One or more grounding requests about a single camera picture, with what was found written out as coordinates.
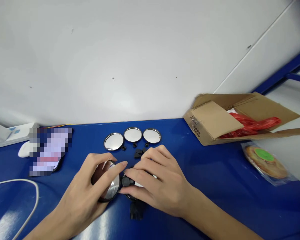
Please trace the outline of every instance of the small round mirror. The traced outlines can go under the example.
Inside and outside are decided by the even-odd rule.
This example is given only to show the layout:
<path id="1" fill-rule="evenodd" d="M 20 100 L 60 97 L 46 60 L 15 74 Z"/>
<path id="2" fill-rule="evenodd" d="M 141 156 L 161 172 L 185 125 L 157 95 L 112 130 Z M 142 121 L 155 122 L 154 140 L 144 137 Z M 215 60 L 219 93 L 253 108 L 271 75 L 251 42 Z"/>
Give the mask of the small round mirror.
<path id="1" fill-rule="evenodd" d="M 144 130 L 143 137 L 149 143 L 158 143 L 161 140 L 161 134 L 154 128 Z"/>
<path id="2" fill-rule="evenodd" d="M 124 138 L 129 142 L 137 142 L 142 138 L 142 132 L 139 128 L 131 127 L 124 131 Z"/>
<path id="3" fill-rule="evenodd" d="M 108 151 L 114 151 L 121 148 L 123 144 L 123 136 L 120 133 L 111 133 L 104 140 L 104 147 Z"/>
<path id="4" fill-rule="evenodd" d="M 115 164 L 111 160 L 99 164 L 96 168 L 96 171 L 92 175 L 91 184 L 94 185 L 106 171 L 108 171 L 110 168 L 114 166 Z M 117 195 L 119 191 L 119 187 L 120 187 L 120 176 L 117 175 L 116 178 L 110 184 L 110 186 L 107 187 L 107 189 L 103 192 L 98 202 L 111 201 Z"/>

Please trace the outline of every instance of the blue tabletop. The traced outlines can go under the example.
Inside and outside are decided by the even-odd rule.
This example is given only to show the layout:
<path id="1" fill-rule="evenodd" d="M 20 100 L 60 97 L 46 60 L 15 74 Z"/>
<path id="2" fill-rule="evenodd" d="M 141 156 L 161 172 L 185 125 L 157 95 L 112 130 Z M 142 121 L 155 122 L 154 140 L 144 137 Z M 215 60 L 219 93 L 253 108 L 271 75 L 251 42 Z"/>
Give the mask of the blue tabletop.
<path id="1" fill-rule="evenodd" d="M 202 146 L 183 119 L 74 125 L 72 147 L 59 171 L 51 176 L 28 178 L 29 158 L 17 153 L 23 143 L 0 148 L 0 181 L 28 178 L 39 185 L 38 207 L 18 239 L 24 238 L 58 204 L 88 153 L 106 152 L 103 141 L 112 132 L 128 127 L 156 128 L 164 144 L 177 159 L 187 180 L 214 203 L 265 239 L 300 239 L 300 182 L 274 187 L 245 159 L 240 143 Z M 138 142 L 143 148 L 145 140 Z M 113 155 L 138 160 L 135 148 Z M 35 188 L 26 182 L 0 185 L 0 239 L 11 239 L 35 203 Z M 150 206 L 142 221 L 130 220 L 130 200 L 118 194 L 106 211 L 76 239 L 207 239 L 182 219 Z"/>

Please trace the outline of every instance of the plastic packaging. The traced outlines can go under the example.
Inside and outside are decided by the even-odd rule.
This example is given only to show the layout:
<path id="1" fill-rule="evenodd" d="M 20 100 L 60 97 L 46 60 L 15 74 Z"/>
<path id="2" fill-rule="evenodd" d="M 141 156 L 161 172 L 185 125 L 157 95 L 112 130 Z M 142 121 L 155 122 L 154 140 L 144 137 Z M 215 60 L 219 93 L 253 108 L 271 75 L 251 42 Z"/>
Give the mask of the plastic packaging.
<path id="1" fill-rule="evenodd" d="M 247 160 L 273 186 L 298 180 L 274 155 L 260 148 L 254 142 L 241 143 L 241 146 Z"/>
<path id="2" fill-rule="evenodd" d="M 229 114 L 235 119 L 237 119 L 240 123 L 242 123 L 244 127 L 233 132 L 224 134 L 220 138 L 233 138 L 256 135 L 258 134 L 258 130 L 268 129 L 281 123 L 280 118 L 277 117 L 271 117 L 257 122 L 245 115 L 241 115 L 234 112 L 230 112 Z"/>

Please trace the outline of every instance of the cardboard box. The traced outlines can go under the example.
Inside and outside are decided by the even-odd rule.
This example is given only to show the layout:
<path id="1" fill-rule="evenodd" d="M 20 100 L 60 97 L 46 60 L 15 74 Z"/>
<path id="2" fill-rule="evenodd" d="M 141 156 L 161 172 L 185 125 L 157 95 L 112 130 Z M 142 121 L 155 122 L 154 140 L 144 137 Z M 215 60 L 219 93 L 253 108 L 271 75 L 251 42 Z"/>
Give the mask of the cardboard box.
<path id="1" fill-rule="evenodd" d="M 261 130 L 257 135 L 221 139 L 220 136 L 243 127 L 227 112 L 231 108 L 256 121 L 278 117 L 281 119 L 281 123 L 271 129 Z M 271 132 L 271 130 L 299 117 L 299 114 L 257 92 L 250 94 L 200 94 L 196 97 L 191 109 L 183 116 L 192 132 L 204 146 L 249 139 L 258 140 L 300 135 L 300 128 Z"/>

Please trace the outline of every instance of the smartphone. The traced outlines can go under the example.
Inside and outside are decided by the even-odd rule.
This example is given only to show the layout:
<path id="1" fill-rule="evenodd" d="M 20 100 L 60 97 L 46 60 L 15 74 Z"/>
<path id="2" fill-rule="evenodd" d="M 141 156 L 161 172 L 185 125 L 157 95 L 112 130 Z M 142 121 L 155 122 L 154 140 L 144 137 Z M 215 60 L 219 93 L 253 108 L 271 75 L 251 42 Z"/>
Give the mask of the smartphone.
<path id="1" fill-rule="evenodd" d="M 34 150 L 29 176 L 50 175 L 60 168 L 72 140 L 72 128 L 39 128 L 30 136 Z"/>

